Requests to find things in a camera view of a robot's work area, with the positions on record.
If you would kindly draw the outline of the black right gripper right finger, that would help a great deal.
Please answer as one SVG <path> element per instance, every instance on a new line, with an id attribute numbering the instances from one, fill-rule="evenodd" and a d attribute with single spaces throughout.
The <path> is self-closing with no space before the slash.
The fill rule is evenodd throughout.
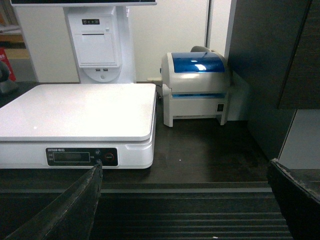
<path id="1" fill-rule="evenodd" d="M 269 161 L 267 181 L 294 240 L 320 238 L 320 188 L 304 180 L 275 158 Z"/>

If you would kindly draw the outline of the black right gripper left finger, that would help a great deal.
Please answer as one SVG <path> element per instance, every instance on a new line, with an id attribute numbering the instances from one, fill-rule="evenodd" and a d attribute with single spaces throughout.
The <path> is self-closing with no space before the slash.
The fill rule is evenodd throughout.
<path id="1" fill-rule="evenodd" d="M 103 165 L 88 172 L 7 240 L 88 240 L 101 196 Z"/>

